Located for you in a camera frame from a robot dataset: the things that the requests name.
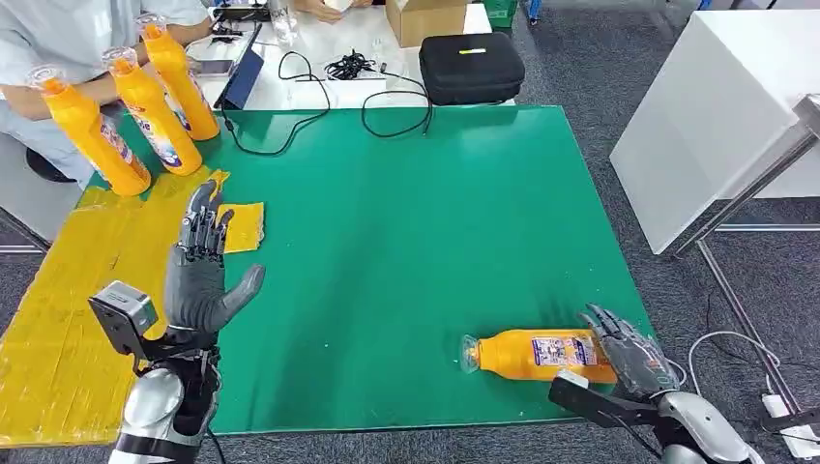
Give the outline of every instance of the standing bottle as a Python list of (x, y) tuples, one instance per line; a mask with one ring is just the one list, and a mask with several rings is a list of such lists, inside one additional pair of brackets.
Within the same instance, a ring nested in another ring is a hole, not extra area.
[(297, 30), (291, 0), (268, 0), (268, 10), (271, 12), (277, 44), (292, 46), (296, 42)]
[(160, 84), (139, 67), (136, 51), (115, 46), (105, 51), (102, 62), (114, 77), (117, 93), (165, 168), (180, 176), (198, 169), (202, 156), (165, 102)]
[(151, 186), (151, 174), (117, 128), (100, 113), (96, 101), (66, 82), (62, 69), (38, 66), (29, 72), (28, 83), (42, 93), (54, 123), (111, 184), (114, 193), (133, 196)]
[(219, 135), (220, 125), (193, 79), (185, 49), (168, 34), (164, 18), (153, 13), (141, 14), (136, 24), (151, 64), (188, 120), (190, 138), (208, 140)]

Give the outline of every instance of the cardboard box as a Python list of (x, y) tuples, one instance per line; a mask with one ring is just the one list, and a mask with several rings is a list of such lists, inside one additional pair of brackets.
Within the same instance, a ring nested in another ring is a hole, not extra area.
[(420, 46), (430, 36), (464, 33), (470, 0), (387, 0), (387, 20), (402, 47)]

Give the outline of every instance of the green mat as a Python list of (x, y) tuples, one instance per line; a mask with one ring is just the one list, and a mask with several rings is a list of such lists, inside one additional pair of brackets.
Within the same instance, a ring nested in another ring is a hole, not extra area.
[[(423, 108), (368, 112), (379, 131)], [(235, 112), (275, 150), (301, 112)], [(159, 163), (132, 122), (130, 145)], [(220, 433), (548, 421), (549, 384), (458, 366), (461, 336), (582, 327), (595, 302), (651, 327), (560, 107), (436, 108), (427, 135), (379, 139), (359, 110), (302, 129), (278, 158), (226, 131), (198, 144), (225, 201), (265, 202), (259, 296), (220, 335)]]

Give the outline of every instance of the gray carpet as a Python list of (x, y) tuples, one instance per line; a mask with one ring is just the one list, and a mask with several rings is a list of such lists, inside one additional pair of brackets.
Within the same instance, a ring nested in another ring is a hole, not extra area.
[[(681, 261), (650, 252), (608, 162), (618, 136), (671, 49), (672, 35), (645, 13), (549, 9), (549, 2), (544, 3), (540, 24), (529, 27), (519, 10), (513, 28), (512, 37), (527, 65), (518, 101), (560, 104), (567, 111), (661, 345), (668, 357), (683, 363), (691, 343), (707, 331), (708, 295), (712, 294), (711, 329), (737, 327), (696, 252)], [(818, 208), (815, 200), (756, 202), (742, 216), (817, 221)], [(820, 301), (815, 283), (820, 243), (810, 235), (789, 234), (719, 236), (710, 244), (771, 348), (785, 361), (820, 365), (820, 334), (813, 329)], [(0, 263), (0, 322), (14, 310), (33, 270), (30, 259)], [(752, 357), (742, 344), (724, 343)], [(699, 349), (696, 370), (706, 397), (726, 417), (738, 421), (741, 433), (767, 462), (792, 461), (781, 442), (748, 422), (762, 410), (759, 394), (765, 382), (759, 368), (731, 360), (707, 344)], [(804, 405), (820, 405), (820, 393), (814, 388), (816, 371), (794, 365), (783, 370)], [(232, 464), (652, 462), (625, 431), (586, 423), (220, 441)], [(106, 448), (99, 447), (16, 449), (5, 456), (14, 464), (94, 463), (104, 462), (105, 457)], [(205, 445), (199, 462), (217, 462), (211, 444)]]

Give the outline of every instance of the clear plastic bottle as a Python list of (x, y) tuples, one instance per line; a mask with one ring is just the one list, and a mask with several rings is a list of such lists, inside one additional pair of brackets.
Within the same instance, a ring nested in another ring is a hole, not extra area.
[(277, 44), (293, 46), (298, 34), (291, 0), (268, 0), (268, 9), (271, 11)]

